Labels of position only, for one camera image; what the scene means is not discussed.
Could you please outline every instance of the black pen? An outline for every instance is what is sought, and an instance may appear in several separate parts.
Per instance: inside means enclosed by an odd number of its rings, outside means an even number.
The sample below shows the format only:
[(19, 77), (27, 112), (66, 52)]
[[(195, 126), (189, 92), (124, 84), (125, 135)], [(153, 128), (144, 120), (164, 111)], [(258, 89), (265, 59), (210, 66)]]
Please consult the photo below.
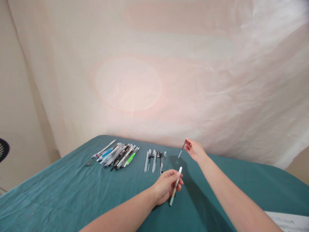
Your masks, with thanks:
[(160, 171), (161, 171), (161, 174), (163, 173), (163, 153), (160, 152), (160, 161), (161, 161), (161, 167), (160, 167)]
[(130, 146), (130, 144), (125, 145), (121, 152), (119, 152), (118, 154), (116, 154), (115, 156), (113, 156), (113, 157), (110, 159), (110, 161), (108, 161), (108, 162), (104, 165), (104, 168), (106, 168), (106, 167), (108, 167), (108, 166), (110, 166), (110, 165), (113, 165), (113, 164), (117, 161), (117, 159), (123, 154), (123, 152), (126, 151), (126, 149), (127, 149), (129, 146)]
[(120, 168), (123, 168), (124, 167), (124, 165), (126, 164), (126, 162), (130, 159), (130, 157), (131, 157), (131, 155), (133, 154), (133, 153), (137, 153), (137, 151), (138, 151), (138, 147), (137, 148), (135, 148), (135, 150), (133, 150), (127, 157), (126, 157), (126, 159), (122, 162), (122, 164), (120, 165)]
[(127, 154), (123, 157), (123, 159), (118, 163), (116, 170), (121, 168), (126, 163), (126, 160), (130, 157), (131, 154), (133, 154), (133, 152), (134, 152), (134, 149), (133, 149), (133, 147), (131, 147), (129, 152), (127, 152)]
[(111, 169), (110, 171), (114, 170), (114, 168), (116, 167), (116, 165), (118, 164), (118, 162), (123, 158), (123, 156), (127, 153), (127, 151), (128, 151), (130, 148), (131, 148), (131, 145), (128, 145), (128, 146), (126, 147), (126, 149), (123, 150), (123, 151), (118, 155), (118, 157), (113, 161), (112, 165), (114, 165), (114, 166), (112, 167), (112, 169)]

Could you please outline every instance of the white backdrop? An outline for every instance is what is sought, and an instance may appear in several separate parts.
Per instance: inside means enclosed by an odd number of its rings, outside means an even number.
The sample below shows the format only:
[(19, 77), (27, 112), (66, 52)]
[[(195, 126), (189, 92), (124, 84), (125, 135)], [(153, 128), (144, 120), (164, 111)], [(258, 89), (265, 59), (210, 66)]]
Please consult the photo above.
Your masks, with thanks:
[(62, 156), (100, 135), (285, 168), (309, 145), (305, 0), (10, 1)]

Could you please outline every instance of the table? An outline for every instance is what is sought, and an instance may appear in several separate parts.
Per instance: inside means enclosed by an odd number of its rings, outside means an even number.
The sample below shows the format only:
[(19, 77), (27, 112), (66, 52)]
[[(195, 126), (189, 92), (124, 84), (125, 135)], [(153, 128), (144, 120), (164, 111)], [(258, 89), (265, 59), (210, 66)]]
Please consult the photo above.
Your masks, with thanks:
[[(140, 147), (130, 165), (112, 172), (95, 161), (85, 167), (113, 139)], [(164, 170), (183, 167), (184, 186), (173, 206), (166, 202), (154, 208), (139, 231), (235, 231), (187, 152), (178, 159), (180, 149), (108, 135), (91, 139), (0, 197), (0, 231), (79, 231), (158, 179), (158, 161), (155, 173), (144, 172), (149, 149), (167, 152)], [(263, 210), (309, 216), (309, 186), (294, 176), (268, 165), (209, 156)]]

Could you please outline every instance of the white pen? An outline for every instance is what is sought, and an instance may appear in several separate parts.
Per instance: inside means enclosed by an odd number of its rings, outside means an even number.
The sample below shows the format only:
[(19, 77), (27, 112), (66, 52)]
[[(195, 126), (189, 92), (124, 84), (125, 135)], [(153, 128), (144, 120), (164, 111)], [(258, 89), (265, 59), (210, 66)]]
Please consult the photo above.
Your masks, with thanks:
[(155, 162), (157, 160), (157, 154), (154, 155), (154, 163), (152, 165), (152, 172), (154, 173), (155, 172)]
[[(180, 176), (181, 176), (181, 171), (182, 171), (182, 170), (183, 170), (183, 168), (180, 167), (180, 169), (179, 169)], [(172, 194), (172, 197), (171, 197), (171, 200), (170, 200), (170, 206), (172, 206), (172, 204), (173, 204), (173, 201), (174, 201), (174, 197), (175, 197), (175, 193), (176, 193), (176, 190), (177, 190), (177, 186), (178, 186), (178, 182), (179, 182), (180, 176), (179, 176), (179, 178), (177, 179), (177, 181), (176, 181), (176, 183), (175, 183), (174, 191), (173, 191), (173, 194)]]
[(99, 153), (102, 153), (106, 148), (108, 148), (110, 145), (112, 145), (116, 140), (113, 140), (110, 142), (110, 144), (108, 144), (105, 148), (103, 148), (100, 152), (98, 152), (97, 154)]
[(148, 154), (149, 154), (149, 151), (147, 151), (147, 155), (146, 155), (146, 163), (145, 163), (145, 167), (144, 167), (144, 172), (147, 172)]

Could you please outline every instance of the finger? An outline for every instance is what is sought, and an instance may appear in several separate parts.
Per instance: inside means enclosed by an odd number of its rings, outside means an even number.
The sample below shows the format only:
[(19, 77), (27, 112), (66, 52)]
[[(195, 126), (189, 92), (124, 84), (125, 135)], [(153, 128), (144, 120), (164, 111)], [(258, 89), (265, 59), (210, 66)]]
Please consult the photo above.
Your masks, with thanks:
[(182, 178), (179, 179), (179, 183), (180, 183), (181, 185), (183, 185), (183, 180), (182, 180)]
[(176, 191), (179, 192), (180, 190), (181, 190), (181, 184), (178, 184)]
[(189, 143), (195, 142), (194, 140), (191, 140), (191, 139), (188, 139), (188, 138), (186, 138), (186, 141), (188, 141)]
[(167, 179), (168, 179), (168, 182), (170, 183), (170, 184), (172, 184), (173, 182), (175, 182), (179, 177), (180, 177), (180, 172), (175, 172), (175, 174), (174, 175), (172, 175), (172, 176), (170, 176), (170, 177), (168, 177)]
[(178, 172), (178, 171), (176, 171), (176, 170), (174, 170), (174, 169), (169, 169), (169, 170), (163, 172), (163, 173), (161, 174), (161, 176), (163, 175), (164, 177), (170, 177), (170, 176), (176, 174), (177, 172)]

